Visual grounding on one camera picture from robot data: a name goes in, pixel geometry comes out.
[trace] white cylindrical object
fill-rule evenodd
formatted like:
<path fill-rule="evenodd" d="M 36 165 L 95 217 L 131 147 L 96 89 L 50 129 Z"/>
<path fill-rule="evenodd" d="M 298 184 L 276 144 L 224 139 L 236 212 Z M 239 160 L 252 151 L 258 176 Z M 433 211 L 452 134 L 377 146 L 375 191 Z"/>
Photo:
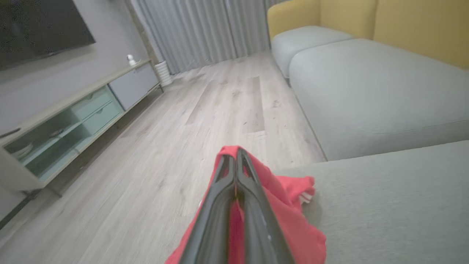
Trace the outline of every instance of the white cylindrical object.
<path fill-rule="evenodd" d="M 169 74 L 168 66 L 166 61 L 160 62 L 155 65 L 156 71 L 158 72 L 159 77 L 161 78 L 161 86 L 165 87 L 173 83 L 173 78 Z"/>

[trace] gray fabric upholstery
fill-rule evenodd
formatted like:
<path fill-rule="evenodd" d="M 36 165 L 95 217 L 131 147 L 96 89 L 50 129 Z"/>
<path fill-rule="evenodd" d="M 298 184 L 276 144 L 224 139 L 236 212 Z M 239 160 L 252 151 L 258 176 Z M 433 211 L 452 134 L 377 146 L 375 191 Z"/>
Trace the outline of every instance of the gray fabric upholstery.
<path fill-rule="evenodd" d="M 275 173 L 315 178 L 328 264 L 469 263 L 469 141 Z"/>
<path fill-rule="evenodd" d="M 272 54 L 283 74 L 289 78 L 290 62 L 298 52 L 310 47 L 351 39 L 352 36 L 333 29 L 306 26 L 282 32 L 272 39 Z"/>
<path fill-rule="evenodd" d="M 469 139 L 469 73 L 365 39 L 298 53 L 290 84 L 328 160 Z"/>

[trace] gray wall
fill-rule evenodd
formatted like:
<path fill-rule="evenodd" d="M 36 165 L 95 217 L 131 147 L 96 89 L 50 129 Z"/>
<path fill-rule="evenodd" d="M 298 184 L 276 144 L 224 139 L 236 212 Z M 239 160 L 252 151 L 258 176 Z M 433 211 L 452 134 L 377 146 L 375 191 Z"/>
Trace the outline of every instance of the gray wall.
<path fill-rule="evenodd" d="M 96 43 L 0 71 L 0 133 L 80 89 L 148 58 L 124 0 L 74 1 Z M 0 219 L 23 198 L 0 187 Z"/>

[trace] sofa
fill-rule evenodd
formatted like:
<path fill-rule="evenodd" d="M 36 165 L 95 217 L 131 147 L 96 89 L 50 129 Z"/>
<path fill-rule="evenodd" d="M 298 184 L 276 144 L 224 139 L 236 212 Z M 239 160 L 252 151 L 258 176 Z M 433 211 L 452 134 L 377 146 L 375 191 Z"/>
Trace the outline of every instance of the sofa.
<path fill-rule="evenodd" d="M 328 160 L 469 140 L 469 1 L 293 0 L 268 24 Z"/>
<path fill-rule="evenodd" d="M 469 141 L 275 171 L 315 179 L 303 206 L 327 264 L 469 263 Z"/>

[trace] tv cabinet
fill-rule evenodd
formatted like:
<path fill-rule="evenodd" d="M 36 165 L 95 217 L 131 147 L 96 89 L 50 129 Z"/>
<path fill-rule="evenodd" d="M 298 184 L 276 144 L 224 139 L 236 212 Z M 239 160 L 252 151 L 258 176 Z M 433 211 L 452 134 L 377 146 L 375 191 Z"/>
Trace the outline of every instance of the tv cabinet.
<path fill-rule="evenodd" d="M 45 188 L 157 87 L 159 81 L 150 60 L 145 60 L 28 120 L 20 125 L 20 131 L 0 139 L 0 183 L 9 190 L 26 194 Z M 26 148 L 30 148 L 26 154 L 14 155 Z"/>

